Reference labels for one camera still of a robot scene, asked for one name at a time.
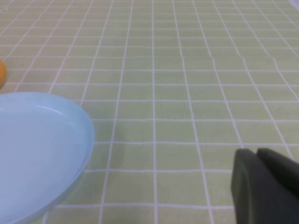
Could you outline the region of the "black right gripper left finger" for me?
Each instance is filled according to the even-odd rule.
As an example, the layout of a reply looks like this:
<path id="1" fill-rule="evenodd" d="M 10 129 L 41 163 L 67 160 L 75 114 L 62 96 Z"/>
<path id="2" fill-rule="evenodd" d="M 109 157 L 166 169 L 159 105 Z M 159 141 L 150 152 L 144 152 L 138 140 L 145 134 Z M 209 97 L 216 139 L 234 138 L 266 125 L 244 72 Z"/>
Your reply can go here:
<path id="1" fill-rule="evenodd" d="M 237 149 L 231 192 L 238 224 L 297 224 L 299 203 L 258 203 L 256 201 L 256 153 Z"/>

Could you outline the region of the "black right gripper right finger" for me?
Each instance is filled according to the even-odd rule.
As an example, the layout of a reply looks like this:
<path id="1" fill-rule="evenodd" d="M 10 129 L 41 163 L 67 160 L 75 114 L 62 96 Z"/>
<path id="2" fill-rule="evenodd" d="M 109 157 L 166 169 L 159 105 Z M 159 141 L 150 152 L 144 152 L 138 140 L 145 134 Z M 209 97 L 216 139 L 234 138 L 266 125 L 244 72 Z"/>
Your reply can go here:
<path id="1" fill-rule="evenodd" d="M 298 203 L 299 164 L 269 148 L 259 148 L 256 156 L 256 201 Z"/>

